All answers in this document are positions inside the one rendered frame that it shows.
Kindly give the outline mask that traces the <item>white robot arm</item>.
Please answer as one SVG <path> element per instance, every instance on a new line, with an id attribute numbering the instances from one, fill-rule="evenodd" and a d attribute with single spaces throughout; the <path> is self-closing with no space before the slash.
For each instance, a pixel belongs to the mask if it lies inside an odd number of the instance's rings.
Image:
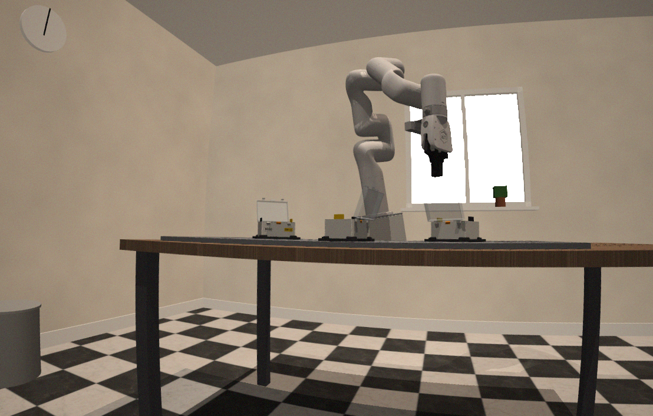
<path id="1" fill-rule="evenodd" d="M 346 91 L 352 108 L 356 135 L 378 137 L 378 140 L 357 142 L 353 154 L 360 174 L 361 188 L 368 186 L 371 189 L 372 186 L 384 194 L 378 211 L 378 216 L 382 216 L 393 212 L 388 209 L 384 173 L 377 162 L 390 162 L 394 157 L 393 125 L 387 115 L 373 113 L 371 101 L 364 91 L 383 91 L 397 104 L 417 110 L 422 108 L 422 118 L 430 114 L 443 114 L 448 117 L 446 81 L 440 74 L 424 76 L 421 85 L 405 80 L 403 63 L 396 58 L 373 58 L 368 61 L 365 69 L 349 72 Z"/>

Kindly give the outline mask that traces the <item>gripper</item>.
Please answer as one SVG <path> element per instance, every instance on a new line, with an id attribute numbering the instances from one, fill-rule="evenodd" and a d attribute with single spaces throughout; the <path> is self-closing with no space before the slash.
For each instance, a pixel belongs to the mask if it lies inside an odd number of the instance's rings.
<path id="1" fill-rule="evenodd" d="M 448 153 L 453 151 L 451 129 L 446 115 L 430 114 L 422 118 L 421 148 L 429 157 L 431 176 L 442 177 L 444 159 L 448 159 Z"/>

